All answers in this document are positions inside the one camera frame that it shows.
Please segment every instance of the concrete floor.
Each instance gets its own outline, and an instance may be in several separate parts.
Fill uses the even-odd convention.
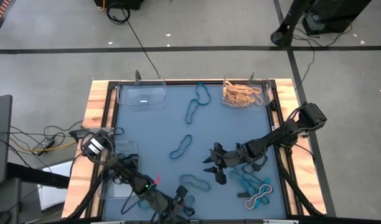
[[[291,1],[279,2],[286,14]],[[272,46],[269,35],[279,22],[273,0],[146,0],[140,11],[131,12],[131,24],[146,47]],[[335,36],[323,35],[319,42]],[[361,40],[381,45],[381,0],[373,0],[354,21],[353,31],[335,45],[361,46]],[[82,47],[139,45],[126,24],[110,23],[89,0],[16,0],[0,30],[0,49]],[[294,55],[303,75],[312,52]],[[222,78],[226,73],[241,78],[252,72],[262,78],[293,78],[285,51],[149,56],[166,78]],[[0,95],[14,97],[12,125],[24,131],[42,132],[51,124],[69,127],[83,117],[92,80],[133,78],[136,69],[143,78],[155,76],[142,53],[0,54]],[[316,52],[303,87],[308,101],[329,119],[317,138],[337,216],[381,219],[381,51]],[[71,147],[40,159],[55,164],[73,154]],[[42,167],[34,157],[24,159]],[[15,155],[9,160],[21,163]],[[29,206],[37,200],[37,195],[25,200],[23,222],[41,216],[39,208]]]

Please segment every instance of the power cord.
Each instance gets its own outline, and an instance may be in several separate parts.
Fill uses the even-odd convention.
[[[311,67],[311,65],[315,62],[315,50],[314,50],[314,47],[313,45],[311,44],[311,42],[314,42],[315,44],[317,44],[318,46],[322,47],[322,48],[326,48],[326,47],[330,47],[331,45],[333,45],[334,43],[336,43],[336,41],[338,40],[338,38],[342,35],[345,35],[345,34],[348,34],[349,32],[352,31],[352,24],[350,24],[350,30],[348,30],[347,32],[343,32],[339,35],[336,36],[336,38],[330,43],[330,44],[327,44],[327,45],[321,45],[318,41],[314,40],[314,39],[311,39],[311,38],[304,38],[304,37],[300,37],[299,35],[296,35],[296,34],[293,34],[293,38],[295,40],[303,40],[303,41],[306,41],[308,42],[311,50],[313,51],[313,60],[311,63],[309,63],[308,67],[307,67],[307,70],[305,71],[304,73],[304,76],[303,78],[301,79],[300,83],[297,84],[296,88],[294,90],[297,90],[297,88],[303,83],[304,79],[307,77],[307,74],[309,72],[309,68]],[[318,37],[313,37],[313,36],[310,36],[310,35],[307,35],[304,31],[302,31],[301,29],[299,28],[295,28],[296,30],[302,32],[304,35],[308,36],[308,37],[312,37],[312,38],[318,38]]]
[[[125,17],[124,20],[118,20],[115,16],[111,16],[111,15],[110,15],[110,9],[111,9],[113,6],[122,6],[122,7],[120,7],[120,9],[121,9],[121,11],[122,11],[122,13],[123,13],[123,15],[124,15],[124,17]],[[106,9],[106,14],[107,14],[107,16],[108,16],[110,22],[112,22],[112,23],[114,23],[114,24],[124,24],[125,22],[128,23],[129,28],[131,28],[131,30],[133,31],[133,34],[134,34],[136,40],[138,41],[139,45],[141,46],[142,51],[145,53],[146,57],[148,58],[149,62],[151,63],[151,65],[152,65],[154,71],[155,71],[156,74],[158,75],[158,78],[160,78],[160,74],[159,74],[157,68],[154,66],[152,60],[149,58],[148,53],[146,53],[146,50],[145,50],[145,48],[143,47],[141,41],[139,40],[138,35],[136,35],[136,32],[135,32],[135,30],[133,29],[133,26],[132,26],[131,23],[129,22],[129,17],[130,17],[129,9],[125,9],[125,10],[127,11],[127,13],[128,13],[128,16],[126,16],[126,14],[125,14],[125,12],[124,12],[124,9],[125,9],[125,8],[124,8],[124,6],[123,6],[122,3],[113,2],[113,3],[109,4],[109,6],[107,7],[107,9]]]

